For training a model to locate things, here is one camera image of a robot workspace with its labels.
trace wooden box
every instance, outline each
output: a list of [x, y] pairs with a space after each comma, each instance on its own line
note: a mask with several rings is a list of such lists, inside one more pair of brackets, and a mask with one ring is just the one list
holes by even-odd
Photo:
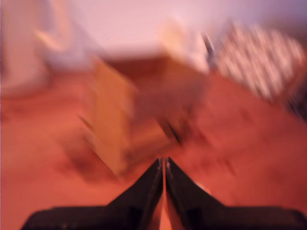
[[161, 128], [180, 120], [197, 101], [204, 74], [168, 56], [96, 60], [92, 90], [93, 146], [115, 173], [171, 140]]

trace floor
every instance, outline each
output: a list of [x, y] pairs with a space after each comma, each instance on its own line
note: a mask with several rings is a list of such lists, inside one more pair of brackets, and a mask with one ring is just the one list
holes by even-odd
[[[84, 141], [78, 113], [86, 75], [59, 75], [43, 92], [1, 100], [1, 226], [34, 211], [105, 205], [155, 156], [116, 178]], [[307, 124], [239, 86], [211, 77], [197, 110], [205, 140], [168, 155], [226, 205], [279, 205], [307, 214]], [[160, 229], [170, 229], [165, 210]]]

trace white wall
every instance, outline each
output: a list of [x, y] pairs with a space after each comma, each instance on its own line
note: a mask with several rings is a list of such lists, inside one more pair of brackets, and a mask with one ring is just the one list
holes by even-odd
[[275, 27], [302, 41], [307, 38], [307, 0], [68, 1], [76, 39], [69, 52], [49, 56], [63, 67], [82, 63], [89, 49], [109, 56], [155, 51], [159, 29], [170, 15], [214, 40], [229, 19]]

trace checkered fabric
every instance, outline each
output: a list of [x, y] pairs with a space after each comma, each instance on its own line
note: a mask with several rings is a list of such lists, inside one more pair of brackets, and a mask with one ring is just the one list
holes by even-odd
[[303, 61], [304, 50], [296, 40], [257, 25], [232, 23], [214, 65], [223, 76], [272, 101]]

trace black and white patterned object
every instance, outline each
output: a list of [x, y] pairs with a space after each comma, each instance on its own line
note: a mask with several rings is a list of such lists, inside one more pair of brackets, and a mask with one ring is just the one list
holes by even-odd
[[304, 50], [294, 39], [257, 25], [233, 23], [217, 52], [214, 65], [225, 76], [256, 95], [273, 100], [304, 61]]

